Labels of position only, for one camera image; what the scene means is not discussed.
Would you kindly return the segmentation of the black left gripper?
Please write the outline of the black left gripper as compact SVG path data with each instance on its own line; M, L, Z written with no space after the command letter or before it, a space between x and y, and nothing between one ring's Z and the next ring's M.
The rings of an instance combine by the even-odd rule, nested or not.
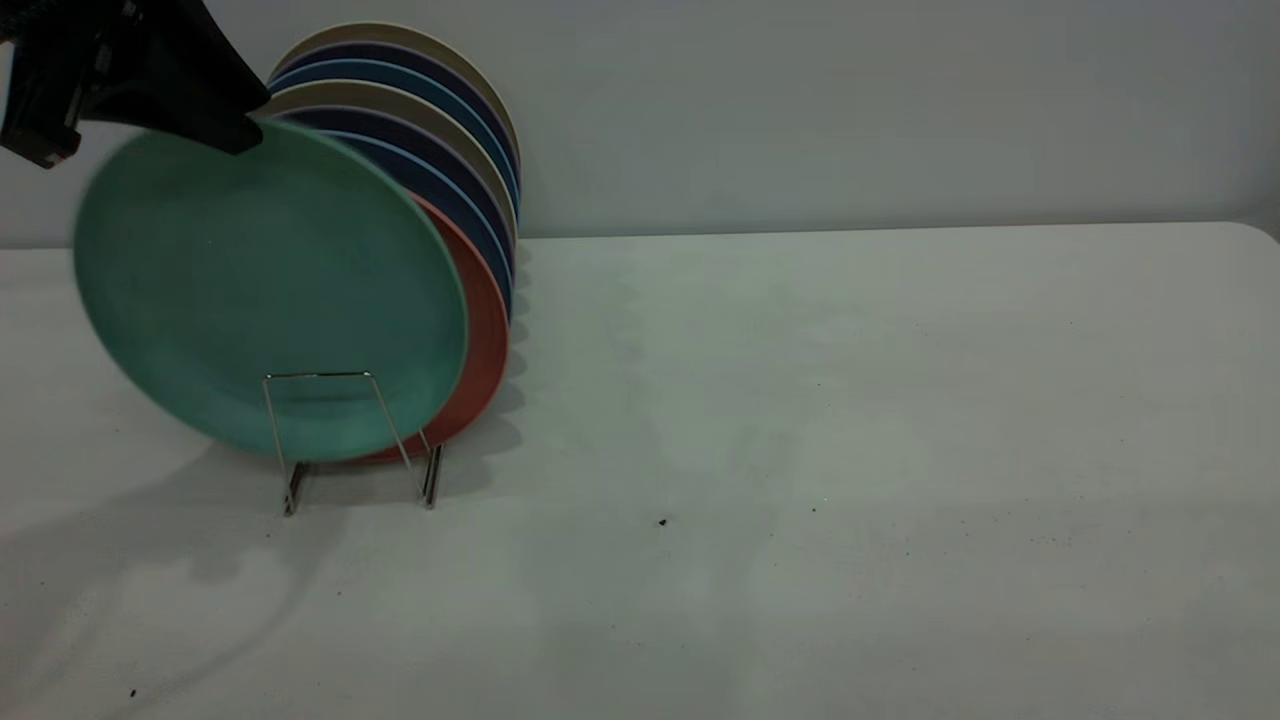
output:
M204 1L5 1L13 46L4 149L42 169L73 156L82 117L241 155L270 99Z

